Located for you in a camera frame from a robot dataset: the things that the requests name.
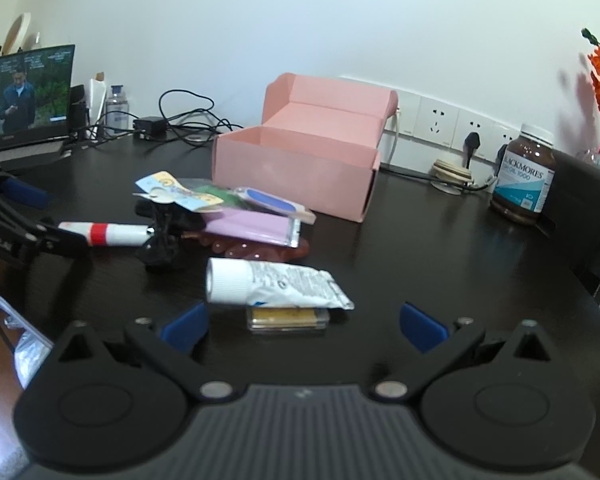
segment pink box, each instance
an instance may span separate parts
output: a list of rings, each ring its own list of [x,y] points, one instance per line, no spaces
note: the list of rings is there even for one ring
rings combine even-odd
[[[218,186],[248,186],[362,222],[380,166],[378,143],[395,91],[285,73],[267,86],[262,125],[214,144]]]

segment laptop keyboard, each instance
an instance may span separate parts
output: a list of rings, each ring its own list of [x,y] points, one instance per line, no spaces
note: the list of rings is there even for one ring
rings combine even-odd
[[[43,155],[44,153],[53,153],[60,150],[62,140],[58,142],[44,142],[43,144],[34,144],[33,146],[21,146],[0,152],[0,162],[5,160],[15,160],[25,156]]]

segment laptop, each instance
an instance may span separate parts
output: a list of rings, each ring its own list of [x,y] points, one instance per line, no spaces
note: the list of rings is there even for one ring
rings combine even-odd
[[[4,170],[48,164],[65,154],[74,50],[75,45],[61,45],[0,57]]]

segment yellow object in clear case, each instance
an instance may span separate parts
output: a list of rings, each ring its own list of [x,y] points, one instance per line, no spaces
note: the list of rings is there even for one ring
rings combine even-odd
[[[326,308],[267,308],[247,309],[247,325],[252,332],[301,332],[324,330],[329,324]]]

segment white tube with red stripe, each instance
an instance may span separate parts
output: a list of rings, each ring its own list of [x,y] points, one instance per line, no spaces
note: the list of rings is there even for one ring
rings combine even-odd
[[[58,227],[83,235],[90,246],[140,247],[153,235],[148,225],[60,222]]]

